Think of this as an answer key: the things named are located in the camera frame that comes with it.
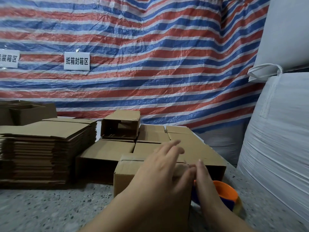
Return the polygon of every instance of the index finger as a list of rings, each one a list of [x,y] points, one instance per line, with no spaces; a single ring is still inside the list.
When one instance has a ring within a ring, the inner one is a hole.
[[[161,148],[158,150],[158,153],[165,156],[173,146],[176,146],[178,144],[180,144],[180,140],[173,140],[173,141],[164,143],[161,146]]]

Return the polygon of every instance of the speckled table surface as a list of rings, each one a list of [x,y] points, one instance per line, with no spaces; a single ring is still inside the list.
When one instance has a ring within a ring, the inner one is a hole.
[[[228,164],[224,181],[243,201],[242,217],[258,231],[308,231],[262,187]],[[0,190],[0,231],[77,231],[112,200],[113,187],[87,184],[68,190]],[[192,231],[206,231],[196,207],[191,208]]]

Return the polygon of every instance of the red white and blue striped tarp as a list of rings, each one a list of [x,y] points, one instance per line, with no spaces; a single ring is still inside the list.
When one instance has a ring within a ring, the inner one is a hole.
[[[141,111],[142,123],[198,133],[248,119],[261,84],[256,58],[270,0],[0,0],[0,100],[55,102],[59,115]],[[90,71],[63,69],[90,52]]]

